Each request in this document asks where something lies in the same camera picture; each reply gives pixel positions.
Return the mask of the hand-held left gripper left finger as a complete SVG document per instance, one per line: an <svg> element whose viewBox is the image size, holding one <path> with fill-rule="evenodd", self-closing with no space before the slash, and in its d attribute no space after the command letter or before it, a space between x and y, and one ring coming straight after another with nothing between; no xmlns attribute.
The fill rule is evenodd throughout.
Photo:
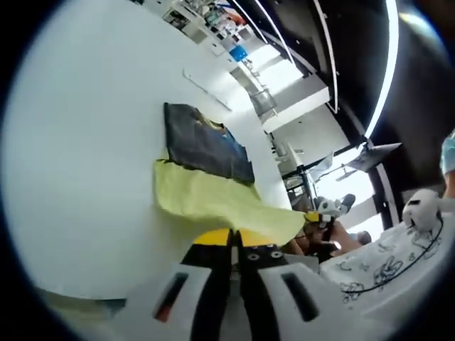
<svg viewBox="0 0 455 341"><path fill-rule="evenodd" d="M218 340L230 291L231 229L197 237L181 262L127 299L127 340Z"/></svg>

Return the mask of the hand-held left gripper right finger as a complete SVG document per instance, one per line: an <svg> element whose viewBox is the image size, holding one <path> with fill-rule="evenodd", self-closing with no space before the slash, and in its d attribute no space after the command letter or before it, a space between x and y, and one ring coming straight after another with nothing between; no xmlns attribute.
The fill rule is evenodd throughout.
<svg viewBox="0 0 455 341"><path fill-rule="evenodd" d="M302 263L290 264L261 234L235 233L240 293L253 340L361 340L360 318L339 291Z"/></svg>

